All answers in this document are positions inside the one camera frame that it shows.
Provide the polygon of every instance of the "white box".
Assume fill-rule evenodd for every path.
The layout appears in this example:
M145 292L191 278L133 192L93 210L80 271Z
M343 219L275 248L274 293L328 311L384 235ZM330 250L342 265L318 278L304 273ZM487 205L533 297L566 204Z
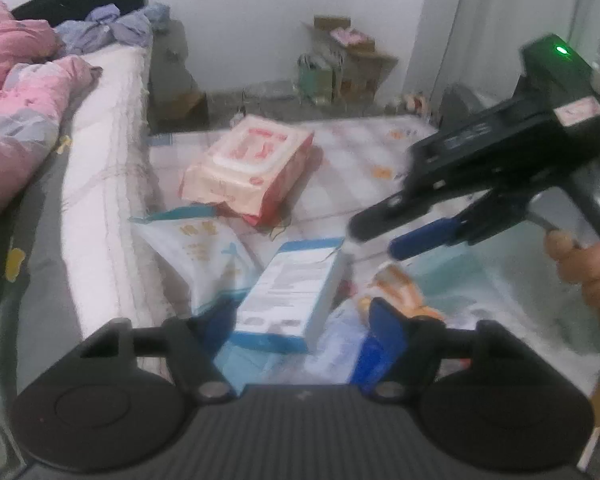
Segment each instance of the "white box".
M342 238L283 244L237 310L231 341L267 352L311 352L344 273Z

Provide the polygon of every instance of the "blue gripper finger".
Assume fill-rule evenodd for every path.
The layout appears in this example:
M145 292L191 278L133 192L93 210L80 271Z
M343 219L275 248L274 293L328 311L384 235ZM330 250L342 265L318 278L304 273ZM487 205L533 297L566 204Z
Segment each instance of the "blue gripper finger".
M441 218L419 229L394 238L389 244L389 254L395 260L406 260L448 244L456 239L460 221L455 218Z

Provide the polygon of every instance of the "bedsheet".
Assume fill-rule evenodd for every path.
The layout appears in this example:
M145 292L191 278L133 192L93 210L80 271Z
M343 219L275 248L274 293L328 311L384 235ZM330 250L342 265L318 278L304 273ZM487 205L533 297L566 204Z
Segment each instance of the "bedsheet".
M174 311L163 294L152 250L128 219L151 202L146 153L150 49L109 45L83 59L102 67L97 88L65 124L60 150L69 160L62 183L61 241L82 337L115 317L158 326ZM160 372L158 362L143 366Z

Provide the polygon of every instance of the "pink blanket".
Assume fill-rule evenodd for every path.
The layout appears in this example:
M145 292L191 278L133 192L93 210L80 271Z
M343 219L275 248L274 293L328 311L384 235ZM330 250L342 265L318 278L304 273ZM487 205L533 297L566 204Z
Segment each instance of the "pink blanket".
M0 1L0 88L14 65L49 58L59 46L58 37L46 21L18 22Z
M0 212L57 142L71 97L100 75L78 56L26 63L56 48L47 22L17 22L0 2Z

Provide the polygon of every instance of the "cardboard box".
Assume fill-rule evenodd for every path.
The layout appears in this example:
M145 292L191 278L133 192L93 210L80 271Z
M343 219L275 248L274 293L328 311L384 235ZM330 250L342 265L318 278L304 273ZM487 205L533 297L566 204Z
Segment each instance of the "cardboard box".
M329 32L334 28L349 28L350 26L351 18L347 16L314 16L314 27L319 30L326 30Z
M345 47L330 33L305 26L312 36L314 52L335 72L334 99L346 102L373 100L378 87L397 64L397 57Z
M230 341L265 352L312 352L344 274L342 238L287 242L238 307Z
M206 94L190 91L173 101L155 103L155 115L165 131L206 130L209 112Z
M362 52L375 52L376 51L376 40L367 37L365 41L349 45L350 50L361 50Z

